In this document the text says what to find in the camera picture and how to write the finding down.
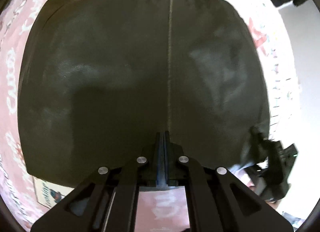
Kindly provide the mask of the black leather jacket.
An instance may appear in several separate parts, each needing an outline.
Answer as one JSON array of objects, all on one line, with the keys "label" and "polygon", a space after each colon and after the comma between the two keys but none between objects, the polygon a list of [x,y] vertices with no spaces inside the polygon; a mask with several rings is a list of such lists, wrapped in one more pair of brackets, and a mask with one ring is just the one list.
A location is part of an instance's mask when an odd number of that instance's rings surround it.
[{"label": "black leather jacket", "polygon": [[18,84],[27,172],[76,186],[168,131],[203,166],[267,151],[267,89],[249,29],[224,0],[48,0]]}]

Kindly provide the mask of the pink printed blanket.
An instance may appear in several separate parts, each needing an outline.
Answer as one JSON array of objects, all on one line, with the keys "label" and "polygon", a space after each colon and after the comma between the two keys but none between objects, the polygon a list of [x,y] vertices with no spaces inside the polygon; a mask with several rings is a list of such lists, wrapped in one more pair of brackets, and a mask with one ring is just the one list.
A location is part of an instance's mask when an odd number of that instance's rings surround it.
[{"label": "pink printed blanket", "polygon": [[[1,13],[1,197],[14,220],[29,231],[54,206],[48,189],[68,187],[27,173],[17,125],[18,78],[24,47],[33,23],[47,0],[9,0]],[[227,0],[244,19],[263,66],[269,94],[270,138],[288,147],[292,131],[292,96],[298,86],[289,35],[270,0]]]}]

